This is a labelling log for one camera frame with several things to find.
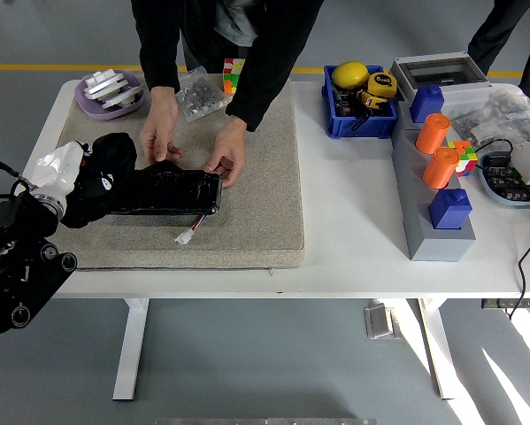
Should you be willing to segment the person's right hand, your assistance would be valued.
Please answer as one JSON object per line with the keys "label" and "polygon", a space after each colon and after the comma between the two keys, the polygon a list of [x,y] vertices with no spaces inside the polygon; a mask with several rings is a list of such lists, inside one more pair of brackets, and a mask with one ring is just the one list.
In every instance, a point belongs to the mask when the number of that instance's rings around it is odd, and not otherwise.
{"label": "person's right hand", "polygon": [[173,87],[156,86],[150,90],[148,117],[140,133],[143,153],[149,164],[177,161],[183,149],[174,144],[179,107]]}

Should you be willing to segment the person's left hand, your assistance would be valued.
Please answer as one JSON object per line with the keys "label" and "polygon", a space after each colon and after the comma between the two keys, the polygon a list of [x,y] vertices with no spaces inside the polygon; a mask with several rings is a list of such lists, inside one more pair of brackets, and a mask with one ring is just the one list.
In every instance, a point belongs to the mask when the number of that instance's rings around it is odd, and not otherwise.
{"label": "person's left hand", "polygon": [[217,133],[214,149],[204,165],[204,171],[216,174],[223,188],[232,187],[246,167],[247,124],[236,116],[229,116]]}

